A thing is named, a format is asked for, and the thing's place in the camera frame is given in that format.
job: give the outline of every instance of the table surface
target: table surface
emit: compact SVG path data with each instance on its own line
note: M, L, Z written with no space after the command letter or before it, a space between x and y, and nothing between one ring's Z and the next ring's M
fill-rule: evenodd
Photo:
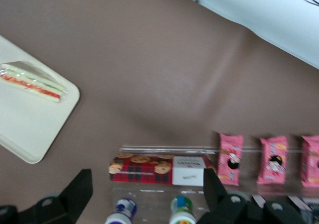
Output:
M91 168L94 194L78 223L101 224L118 186L108 164L123 144L218 148L225 133L243 134L244 147L257 149L258 138L285 135L300 149L300 135L319 134L319 70L193 1L0 7L1 35L81 93L41 162L0 147L0 205L22 211Z

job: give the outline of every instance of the cookie box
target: cookie box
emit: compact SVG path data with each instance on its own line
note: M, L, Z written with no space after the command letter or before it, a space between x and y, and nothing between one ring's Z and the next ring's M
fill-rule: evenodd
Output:
M202 187L204 168L214 168L207 156L119 153L109 173L111 181Z

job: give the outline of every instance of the plastic wrap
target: plastic wrap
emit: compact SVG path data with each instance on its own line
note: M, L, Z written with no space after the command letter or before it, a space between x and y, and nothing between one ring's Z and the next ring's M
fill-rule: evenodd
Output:
M24 61L1 64L0 81L54 102L60 102L66 92L65 87L47 73Z

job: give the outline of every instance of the black clamp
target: black clamp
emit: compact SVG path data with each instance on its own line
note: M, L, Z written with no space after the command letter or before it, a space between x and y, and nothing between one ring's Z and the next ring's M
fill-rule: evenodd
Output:
M0 224L74 224L93 194L92 173L82 169L58 197L47 197L18 213L15 206L0 206Z
M213 169L204 169L204 196L210 211L197 224L305 224L289 203L265 202L261 208L227 193Z

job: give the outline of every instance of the white surface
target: white surface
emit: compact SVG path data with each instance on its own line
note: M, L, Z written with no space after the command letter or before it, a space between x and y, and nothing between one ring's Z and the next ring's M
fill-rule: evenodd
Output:
M0 144L27 163L39 162L80 98L78 88L0 36L0 64L28 61L66 87L60 103L0 83Z
M200 157L179 157L173 159L173 185L200 186L204 185L203 158Z
M199 0L199 3L319 69L319 6L310 1Z

